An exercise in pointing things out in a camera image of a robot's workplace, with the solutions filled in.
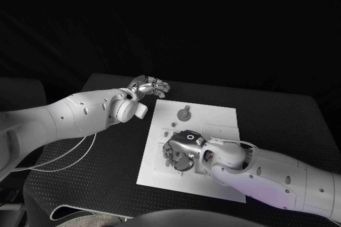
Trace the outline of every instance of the robotic arm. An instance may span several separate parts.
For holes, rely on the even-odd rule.
[[[253,144],[190,130],[176,133],[163,145],[166,166],[188,171],[199,162],[214,180],[244,195],[284,210],[316,214],[341,223],[341,175],[309,166],[292,157]],[[173,154],[182,158],[175,161]]]
[[[141,75],[127,88],[76,93],[47,106],[0,112],[0,181],[40,146],[89,136],[134,115],[143,119],[147,107],[138,101],[149,94],[163,98],[169,89],[162,80]]]

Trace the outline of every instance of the black table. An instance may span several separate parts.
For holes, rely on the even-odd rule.
[[[82,92],[124,88],[131,79],[94,74]],[[163,80],[172,88],[166,100],[237,109],[241,140],[341,174],[339,150],[310,97]],[[31,171],[24,185],[30,226],[53,227],[91,214],[79,210],[136,217],[157,210],[196,209],[228,214],[266,226],[333,227],[325,218],[277,209],[248,197],[244,204],[136,184],[156,99],[149,95],[141,100],[149,107],[143,120],[133,117],[127,123],[110,126],[97,134],[88,155],[72,167],[59,172]],[[37,163],[63,154],[79,140],[66,139],[47,144]],[[57,169],[76,161],[91,141],[92,136],[69,155],[43,168]],[[56,221],[49,219],[52,212]]]

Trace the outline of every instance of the dark curtain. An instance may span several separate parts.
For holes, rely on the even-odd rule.
[[[341,144],[341,0],[0,1],[0,76],[47,103],[92,73],[303,94]]]

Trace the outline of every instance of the robotic hand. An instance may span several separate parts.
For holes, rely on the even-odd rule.
[[[0,181],[27,154],[66,138],[85,137],[136,115],[143,119],[144,95],[164,97],[166,82],[144,75],[127,88],[76,93],[56,103],[26,110],[0,112]]]
[[[166,166],[188,171],[195,162],[214,180],[244,195],[284,210],[316,214],[341,223],[341,175],[253,144],[185,130],[163,145]],[[173,155],[182,156],[177,161]]]

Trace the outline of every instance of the white cable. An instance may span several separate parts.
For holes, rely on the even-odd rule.
[[[75,150],[75,148],[76,148],[76,147],[79,146],[79,144],[82,143],[84,139],[79,141],[79,143],[75,145],[75,147],[73,147],[66,153],[63,153],[57,158],[49,160],[47,162],[44,162],[44,163],[42,163],[42,164],[37,164],[37,165],[31,166],[31,167],[27,167],[27,168],[16,168],[16,169],[13,169],[11,172],[23,171],[23,170],[36,168],[36,167],[39,167],[39,166],[42,166],[42,165],[44,165],[44,164],[49,164],[50,162],[56,161],[57,159],[60,159],[65,155],[68,155],[68,154]]]
[[[89,146],[89,148],[88,148],[88,150],[86,150],[84,156],[86,155],[88,151],[91,150],[92,144],[94,144],[94,140],[92,140],[91,146]],[[76,164],[78,161],[73,162],[69,166],[66,166],[66,167],[63,167],[63,168],[60,168],[60,169],[56,169],[56,170],[42,170],[42,169],[31,169],[31,168],[30,168],[30,170],[36,170],[36,171],[42,171],[42,172],[55,172],[55,171],[60,171],[60,170],[66,169],[68,167],[71,167],[73,164]]]
[[[332,219],[328,219],[335,225],[338,225],[338,226],[341,226],[341,224],[336,222],[336,221],[333,221]]]
[[[211,136],[211,138],[216,139],[216,140],[221,140],[221,141],[227,141],[227,142],[242,143],[242,144],[247,144],[248,146],[251,146],[253,148],[257,148],[255,145],[253,145],[251,143],[244,142],[244,141],[227,140],[227,139],[221,139],[221,138],[216,138],[216,137],[212,137],[212,136]]]

